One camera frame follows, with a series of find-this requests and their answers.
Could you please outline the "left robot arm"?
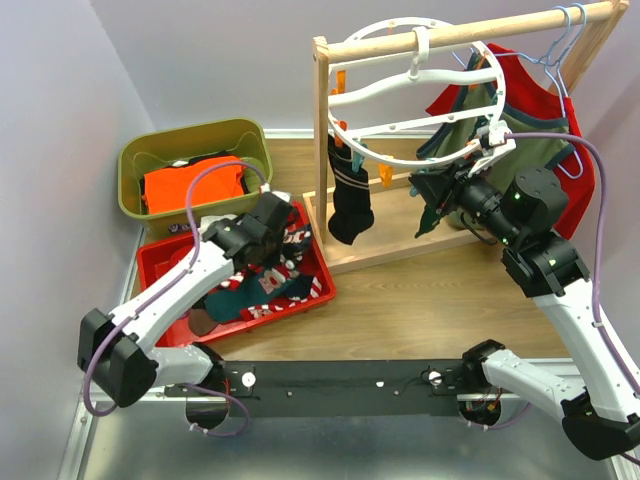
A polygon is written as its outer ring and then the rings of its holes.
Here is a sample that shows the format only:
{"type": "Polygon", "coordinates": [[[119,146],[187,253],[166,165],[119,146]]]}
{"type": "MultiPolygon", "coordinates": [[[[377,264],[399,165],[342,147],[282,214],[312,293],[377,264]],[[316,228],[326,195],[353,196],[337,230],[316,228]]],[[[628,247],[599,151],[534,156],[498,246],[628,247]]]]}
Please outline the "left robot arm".
{"type": "Polygon", "coordinates": [[[97,385],[116,406],[133,405],[154,387],[188,383],[214,393],[222,372],[207,349],[157,347],[158,340],[211,289],[249,265],[277,257],[294,207],[289,194],[260,195],[238,218],[220,218],[197,234],[192,250],[153,285],[109,313],[80,323],[77,364],[83,395],[97,385]]]}

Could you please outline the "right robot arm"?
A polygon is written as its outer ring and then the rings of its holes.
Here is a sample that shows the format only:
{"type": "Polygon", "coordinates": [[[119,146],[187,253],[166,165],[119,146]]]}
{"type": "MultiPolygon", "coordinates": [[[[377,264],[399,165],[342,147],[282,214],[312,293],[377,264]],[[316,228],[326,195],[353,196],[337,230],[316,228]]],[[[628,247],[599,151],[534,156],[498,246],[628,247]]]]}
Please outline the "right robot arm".
{"type": "Polygon", "coordinates": [[[501,245],[507,274],[552,322],[583,381],[566,381],[487,340],[464,353],[462,384],[474,392],[495,387],[520,396],[559,420],[571,443],[592,460],[637,448],[639,399],[623,374],[632,363],[592,303],[595,283],[586,264],[554,228],[568,203],[554,173],[524,168],[500,192],[456,161],[444,170],[412,173],[409,181],[425,202],[422,233],[461,210],[501,245]]]}

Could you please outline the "white round clip hanger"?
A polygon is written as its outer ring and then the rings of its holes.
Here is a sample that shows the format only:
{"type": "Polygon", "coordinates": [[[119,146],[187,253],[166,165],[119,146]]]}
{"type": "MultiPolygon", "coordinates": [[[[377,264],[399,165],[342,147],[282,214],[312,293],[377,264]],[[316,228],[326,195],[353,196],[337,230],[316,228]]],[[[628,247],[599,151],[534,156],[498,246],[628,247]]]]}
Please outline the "white round clip hanger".
{"type": "Polygon", "coordinates": [[[476,34],[465,36],[447,22],[400,17],[379,21],[323,49],[325,88],[318,94],[318,115],[339,144],[367,159],[394,167],[442,168],[469,157],[479,127],[497,122],[506,102],[502,67],[476,34]],[[430,116],[427,97],[449,85],[495,83],[489,104],[430,116]],[[445,123],[476,118],[475,136],[443,157],[413,160],[366,146],[383,135],[422,133],[445,123]]]}

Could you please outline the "dark green sock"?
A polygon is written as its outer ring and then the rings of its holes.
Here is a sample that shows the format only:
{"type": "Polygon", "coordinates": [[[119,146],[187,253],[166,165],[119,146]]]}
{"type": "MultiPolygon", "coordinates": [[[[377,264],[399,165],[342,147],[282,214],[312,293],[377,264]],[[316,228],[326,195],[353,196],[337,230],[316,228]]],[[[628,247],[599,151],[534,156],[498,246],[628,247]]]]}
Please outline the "dark green sock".
{"type": "Polygon", "coordinates": [[[418,229],[414,234],[414,237],[419,238],[422,235],[432,232],[439,225],[442,217],[443,212],[441,208],[426,205],[423,209],[418,229]]]}

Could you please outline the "green reindeer christmas sock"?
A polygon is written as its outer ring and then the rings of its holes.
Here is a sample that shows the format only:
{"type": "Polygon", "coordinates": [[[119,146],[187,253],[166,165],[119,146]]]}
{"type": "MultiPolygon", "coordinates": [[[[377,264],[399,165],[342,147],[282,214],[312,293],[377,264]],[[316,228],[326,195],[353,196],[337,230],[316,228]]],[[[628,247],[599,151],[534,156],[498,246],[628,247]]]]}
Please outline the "green reindeer christmas sock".
{"type": "Polygon", "coordinates": [[[249,307],[268,304],[299,274],[298,270],[272,267],[251,275],[235,275],[209,292],[204,299],[204,310],[216,323],[236,320],[249,307]]]}

